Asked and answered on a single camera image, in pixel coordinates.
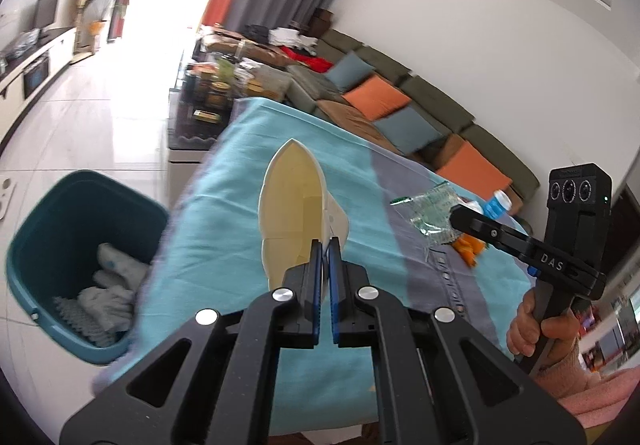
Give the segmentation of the person's right hand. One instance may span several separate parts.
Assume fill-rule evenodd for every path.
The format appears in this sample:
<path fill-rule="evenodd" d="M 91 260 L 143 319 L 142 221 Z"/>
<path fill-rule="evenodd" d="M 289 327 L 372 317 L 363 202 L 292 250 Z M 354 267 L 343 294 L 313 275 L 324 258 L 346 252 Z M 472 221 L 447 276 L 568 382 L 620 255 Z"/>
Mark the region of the person's right hand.
<path fill-rule="evenodd" d="M 538 323 L 534 318 L 535 307 L 535 292 L 530 289 L 525 293 L 506 332 L 506 346 L 515 356 L 532 357 L 536 345 L 542 337 L 546 337 L 553 343 L 544 363 L 554 365 L 576 350 L 580 324 L 571 309 L 561 316 Z"/>

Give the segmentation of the pink sleeved right forearm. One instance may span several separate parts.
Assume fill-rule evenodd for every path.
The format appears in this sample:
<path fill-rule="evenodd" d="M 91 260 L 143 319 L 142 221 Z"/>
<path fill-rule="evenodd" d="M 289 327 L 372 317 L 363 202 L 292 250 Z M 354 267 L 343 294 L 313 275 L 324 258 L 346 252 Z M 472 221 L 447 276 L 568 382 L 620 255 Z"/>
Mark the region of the pink sleeved right forearm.
<path fill-rule="evenodd" d="M 602 377 L 582 368 L 578 344 L 562 361 L 539 371 L 535 382 L 571 413 L 585 429 L 608 425 L 639 383 L 639 367 Z"/>

